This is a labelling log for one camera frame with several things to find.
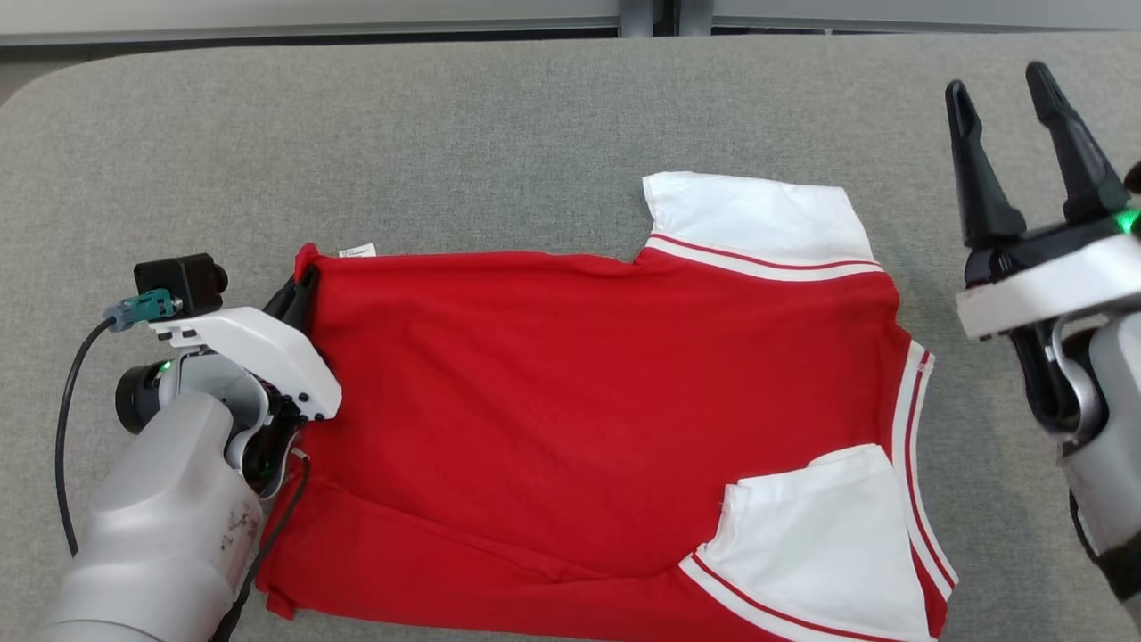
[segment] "red t-shirt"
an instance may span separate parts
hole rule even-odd
[[[308,490],[258,578],[270,610],[655,642],[938,635],[957,578],[915,479],[932,358],[843,189],[644,182],[632,262],[302,247],[343,401],[304,433]]]

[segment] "gray fabric surface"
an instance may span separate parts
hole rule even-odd
[[[1051,64],[1124,169],[1141,155],[1139,57],[1132,34],[382,44],[152,54],[33,82],[0,108],[0,632],[34,627],[55,594],[58,396],[99,311],[133,293],[133,262],[209,251],[227,301],[259,304],[310,239],[630,258],[649,229],[639,178],[690,169],[845,187],[901,325],[939,357],[920,483],[962,577],[944,640],[1130,639],[1071,534],[1012,351],[957,327],[942,90],[968,82],[1008,194],[1041,224],[1063,190],[1025,64]],[[161,355],[143,330],[91,352],[68,442],[78,514],[130,440],[119,375]],[[516,640],[290,624],[261,604],[235,640]]]

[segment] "white stripe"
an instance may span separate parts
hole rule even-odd
[[[926,387],[928,382],[931,381],[932,369],[934,369],[933,355],[928,357],[926,364],[923,365],[923,371],[919,373],[920,390],[919,398],[915,400],[915,413],[912,417],[912,439],[911,444],[907,445],[907,457],[911,458],[912,463],[912,493],[915,495],[915,509],[920,514],[920,528],[926,533],[928,541],[931,543],[931,550],[936,556],[939,558],[939,562],[942,564],[942,568],[947,569],[947,575],[950,576],[952,587],[954,587],[954,585],[958,584],[958,574],[956,574],[955,569],[950,567],[947,555],[944,554],[942,548],[939,546],[939,541],[934,537],[934,531],[931,530],[931,523],[928,521],[926,511],[923,509],[923,495],[920,493],[920,460],[916,455],[916,444],[919,444],[920,434],[920,414],[923,413],[923,400],[926,399]]]
[[[663,235],[661,231],[655,231],[655,234]],[[815,269],[788,269],[772,267],[769,265],[753,262],[752,260],[745,260],[743,258],[734,258],[710,251],[687,247],[685,245],[671,243],[669,239],[657,236],[650,236],[649,241],[646,242],[646,246],[662,250],[679,258],[695,260],[697,262],[704,262],[714,267],[721,267],[722,269],[730,269],[733,271],[739,271],[759,278],[768,278],[770,281],[828,281],[832,278],[840,278],[841,276],[850,276],[852,274],[883,271],[883,267],[880,265],[867,262],[836,265],[834,267],[820,267]]]
[[[733,613],[737,617],[764,629],[768,633],[779,635],[780,637],[792,642],[852,642],[853,640],[864,642],[859,637],[837,635],[835,633],[827,633],[816,628],[801,626],[794,621],[786,620],[758,609],[742,599],[741,595],[730,591],[726,585],[721,584],[718,578],[705,572],[705,569],[694,561],[693,555],[688,555],[678,564],[678,567],[681,568],[682,572],[689,576],[690,579],[697,583],[697,586],[702,587],[702,590],[709,593],[711,598],[720,602],[722,607],[733,611]],[[895,640],[896,637],[892,636],[888,639]],[[934,639],[929,636],[913,640],[916,642],[934,642]]]
[[[880,267],[880,263],[876,262],[872,255],[828,254],[828,255],[808,257],[808,258],[770,257],[762,253],[750,252],[735,245],[723,245],[719,243],[695,241],[683,234],[673,234],[670,231],[665,231],[664,229],[659,229],[657,227],[650,230],[650,237],[665,238],[666,241],[673,241],[674,244],[680,244],[682,246],[696,245],[696,247],[699,250],[709,250],[710,252],[713,253],[726,252],[733,254],[733,257],[737,257],[741,259],[759,260],[761,262],[769,263],[771,267],[776,269],[782,269],[782,268],[798,269],[806,267],[810,269],[823,269],[824,266],[831,265],[833,262],[858,262],[858,263],[868,263],[869,266],[880,268],[879,269],[880,271],[883,271],[883,268]]]
[[[920,534],[920,523],[916,520],[915,511],[912,510],[912,496],[915,494],[916,506],[921,506],[917,495],[917,489],[912,488],[907,483],[907,458],[914,456],[914,452],[909,448],[907,444],[907,417],[912,409],[912,392],[915,390],[915,377],[920,374],[920,364],[923,361],[923,355],[926,351],[923,347],[912,342],[912,346],[907,350],[907,363],[904,367],[904,374],[899,383],[899,392],[896,395],[896,414],[891,422],[891,465],[896,471],[896,478],[899,480],[899,488],[904,490],[904,499],[906,502],[906,511],[904,514],[907,521],[907,534],[912,539],[912,545],[915,547],[915,552],[919,554],[920,562],[923,568],[926,569],[928,576],[934,583],[936,588],[938,588],[939,594],[942,595],[944,600],[950,598],[952,586],[947,584],[947,579],[942,576],[939,567],[934,562],[934,558],[931,555],[931,551],[923,543],[923,536]],[[919,406],[915,409],[916,421],[919,420]],[[928,529],[928,537],[934,543],[934,537]]]

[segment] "black cable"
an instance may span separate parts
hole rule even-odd
[[[277,520],[277,525],[274,526],[274,530],[269,533],[269,537],[266,538],[266,545],[258,551],[258,555],[253,558],[253,563],[250,564],[250,571],[245,575],[245,582],[242,583],[242,591],[237,594],[237,600],[234,601],[234,606],[229,608],[229,611],[222,616],[221,621],[218,623],[218,628],[215,629],[215,634],[210,637],[210,642],[228,642],[229,636],[234,634],[234,629],[237,627],[237,620],[242,617],[242,607],[245,606],[245,601],[250,599],[250,588],[253,586],[253,578],[258,576],[258,571],[261,569],[261,562],[266,561],[269,555],[269,551],[274,547],[274,543],[277,542],[277,536],[282,534],[285,529],[285,523],[289,519],[293,517],[293,510],[297,509],[298,502],[301,501],[301,494],[305,493],[305,486],[309,483],[309,456],[301,456],[301,483],[297,486],[297,490],[293,493],[293,497],[289,501],[289,506],[285,507],[285,512],[282,513],[282,519]]]
[[[1070,491],[1070,520],[1074,522],[1074,531],[1077,533],[1077,541],[1082,544],[1082,548],[1085,550],[1085,554],[1090,558],[1090,561],[1097,564],[1098,554],[1094,553],[1093,546],[1090,545],[1090,538],[1085,535],[1085,528],[1082,526],[1082,519],[1078,517],[1077,511],[1077,498],[1074,497],[1074,491]]]
[[[59,421],[56,423],[56,502],[59,503],[59,521],[64,525],[64,537],[67,538],[67,548],[72,556],[79,553],[79,543],[75,541],[75,528],[71,523],[71,512],[67,510],[67,489],[64,487],[64,436],[67,432],[67,414],[71,413],[71,398],[75,392],[75,379],[79,377],[79,368],[83,365],[83,358],[91,350],[91,344],[104,331],[113,326],[114,317],[104,318],[103,323],[91,331],[91,334],[83,340],[72,361],[71,373],[67,373],[67,382],[64,384],[64,398],[59,403]]]

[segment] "white sleeve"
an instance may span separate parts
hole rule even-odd
[[[788,267],[874,260],[840,187],[664,171],[642,189],[655,234],[669,238]]]
[[[726,488],[717,536],[681,569],[793,642],[930,642],[891,463],[865,445]]]

